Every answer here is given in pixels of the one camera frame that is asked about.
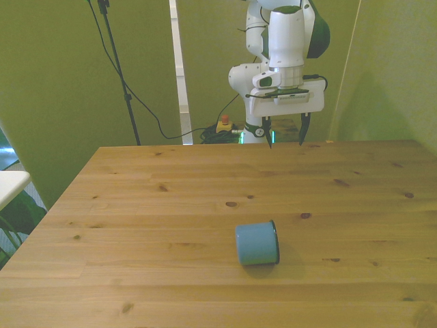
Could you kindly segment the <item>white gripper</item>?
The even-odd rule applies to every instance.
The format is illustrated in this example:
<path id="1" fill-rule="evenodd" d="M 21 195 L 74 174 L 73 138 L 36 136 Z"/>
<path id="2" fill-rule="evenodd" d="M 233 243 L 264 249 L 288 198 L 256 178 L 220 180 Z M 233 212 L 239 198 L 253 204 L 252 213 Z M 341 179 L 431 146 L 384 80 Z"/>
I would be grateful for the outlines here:
<path id="1" fill-rule="evenodd" d="M 309 130 L 311 114 L 324 108 L 325 80 L 305 81 L 300 86 L 305 92 L 297 91 L 277 94 L 275 88 L 257 89 L 249 93 L 249 113 L 262 118 L 262 128 L 266 141 L 272 148 L 271 119 L 268 116 L 289 115 L 301 113 L 301 127 L 298 142 L 301 146 Z"/>

